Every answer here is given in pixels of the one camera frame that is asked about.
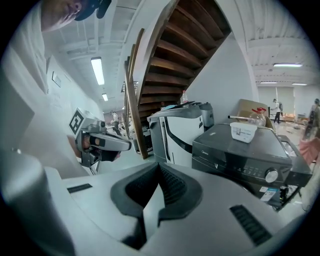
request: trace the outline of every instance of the black appliance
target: black appliance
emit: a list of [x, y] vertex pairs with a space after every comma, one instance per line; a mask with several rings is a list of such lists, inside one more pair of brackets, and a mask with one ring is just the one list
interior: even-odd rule
[[[291, 157], [287, 143], [294, 151]], [[192, 168], [226, 177], [269, 205], [286, 203], [282, 191], [288, 186], [304, 187], [312, 171], [286, 136], [258, 128], [251, 143], [232, 138], [229, 124], [217, 124], [194, 140]]]

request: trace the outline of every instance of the pipe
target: pipe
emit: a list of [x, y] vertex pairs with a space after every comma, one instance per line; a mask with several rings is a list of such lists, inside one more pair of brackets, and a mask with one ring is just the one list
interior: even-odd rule
[[249, 117], [241, 117], [241, 116], [234, 116], [234, 115], [228, 115], [229, 119], [238, 119], [238, 120], [246, 120], [246, 121], [251, 121], [253, 118]]

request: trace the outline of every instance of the wooden staircase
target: wooden staircase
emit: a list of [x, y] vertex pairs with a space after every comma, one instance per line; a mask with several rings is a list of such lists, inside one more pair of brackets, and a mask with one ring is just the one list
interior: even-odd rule
[[[130, 110], [144, 159], [148, 153], [142, 126], [149, 126], [147, 117], [161, 107], [180, 103], [183, 90], [231, 32], [214, 0], [171, 0], [150, 31], [145, 41], [144, 30], [140, 31], [131, 56], [124, 63], [126, 131], [128, 134]], [[139, 82], [136, 94], [133, 76]]]
[[213, 0], [173, 4], [151, 52], [136, 98], [141, 123], [161, 107], [177, 104], [203, 66], [230, 33]]

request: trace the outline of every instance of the white lab coat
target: white lab coat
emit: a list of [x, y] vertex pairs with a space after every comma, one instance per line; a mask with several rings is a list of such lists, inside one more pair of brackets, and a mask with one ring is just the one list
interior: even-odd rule
[[40, 4], [29, 12], [16, 30], [1, 60], [1, 68], [5, 76], [2, 80], [6, 81], [1, 88], [2, 97], [5, 99], [6, 94], [10, 96], [9, 91], [20, 97], [15, 102], [6, 100], [5, 109], [1, 111], [14, 109], [15, 113], [23, 117], [26, 109], [32, 113], [22, 125], [19, 116], [10, 116], [20, 126], [19, 131], [13, 134], [8, 132], [10, 130], [6, 123], [0, 124], [0, 130], [8, 133], [2, 136], [19, 138], [16, 144], [7, 140], [5, 145], [0, 143], [1, 147], [18, 147], [22, 153], [38, 158], [43, 166], [57, 169], [63, 179], [88, 175], [79, 164], [63, 127], [57, 121], [59, 117], [50, 108]]
[[119, 122], [119, 117], [116, 113], [113, 114], [113, 122]]
[[279, 105], [280, 105], [279, 102], [275, 103], [275, 108], [273, 109], [275, 112], [281, 112]]

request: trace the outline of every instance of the white wall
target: white wall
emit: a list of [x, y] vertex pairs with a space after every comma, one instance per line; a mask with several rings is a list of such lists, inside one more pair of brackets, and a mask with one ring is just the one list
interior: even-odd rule
[[320, 85], [306, 85], [294, 87], [295, 114], [309, 115], [315, 99], [320, 99]]
[[250, 85], [252, 88], [253, 101], [259, 101], [258, 88], [256, 85], [256, 79], [254, 70], [252, 69], [251, 62], [247, 55], [248, 42], [246, 41], [245, 29], [242, 18], [240, 16], [239, 8], [235, 0], [215, 0], [217, 5], [220, 7], [222, 13], [224, 14], [234, 37], [240, 47], [240, 50], [247, 66], [248, 74], [250, 77]]
[[[259, 102], [266, 104], [271, 109], [276, 106], [273, 100], [276, 99], [282, 103], [284, 114], [295, 113], [294, 88], [285, 86], [259, 86]], [[270, 114], [275, 115], [275, 110], [270, 110]]]
[[[52, 80], [53, 72], [60, 78], [61, 87]], [[103, 112], [98, 104], [80, 88], [54, 56], [51, 56], [48, 63], [47, 83], [50, 107], [55, 113], [58, 113], [66, 134], [71, 134], [69, 122], [77, 108], [87, 110], [97, 118], [104, 120]]]
[[215, 123], [238, 112], [240, 99], [254, 101], [244, 55], [231, 33], [186, 91], [189, 101], [209, 102]]
[[93, 99], [101, 108], [99, 100], [101, 99], [101, 94], [98, 90], [93, 90], [93, 88], [86, 82], [82, 74], [76, 69], [75, 64], [68, 58], [64, 53], [60, 53], [57, 48], [57, 44], [52, 40], [52, 37], [48, 33], [42, 33], [45, 53], [44, 56], [46, 59], [49, 59], [52, 55], [54, 56], [56, 62], [59, 63], [59, 66], [72, 78], [73, 81], [78, 85], [79, 88], [91, 99]]

